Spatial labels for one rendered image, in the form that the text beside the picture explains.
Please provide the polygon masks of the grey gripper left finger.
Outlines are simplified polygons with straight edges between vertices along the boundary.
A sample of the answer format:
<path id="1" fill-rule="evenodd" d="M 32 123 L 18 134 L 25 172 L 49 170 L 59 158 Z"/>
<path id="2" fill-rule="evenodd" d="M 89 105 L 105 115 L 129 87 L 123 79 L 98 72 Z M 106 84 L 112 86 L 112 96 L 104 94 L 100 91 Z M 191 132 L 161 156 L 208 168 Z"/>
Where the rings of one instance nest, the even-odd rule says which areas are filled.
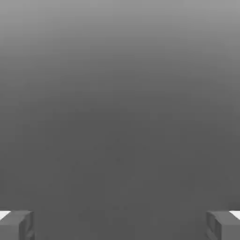
<path id="1" fill-rule="evenodd" d="M 34 212 L 0 210 L 0 240 L 35 240 Z"/>

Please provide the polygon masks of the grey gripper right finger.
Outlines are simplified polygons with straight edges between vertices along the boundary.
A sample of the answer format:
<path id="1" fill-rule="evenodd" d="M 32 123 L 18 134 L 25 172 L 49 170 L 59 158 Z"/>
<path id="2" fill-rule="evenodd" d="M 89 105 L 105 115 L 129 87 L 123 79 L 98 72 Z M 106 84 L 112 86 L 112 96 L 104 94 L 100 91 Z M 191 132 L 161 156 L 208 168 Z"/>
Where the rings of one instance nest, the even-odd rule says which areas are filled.
<path id="1" fill-rule="evenodd" d="M 240 240 L 240 210 L 207 211 L 206 240 Z"/>

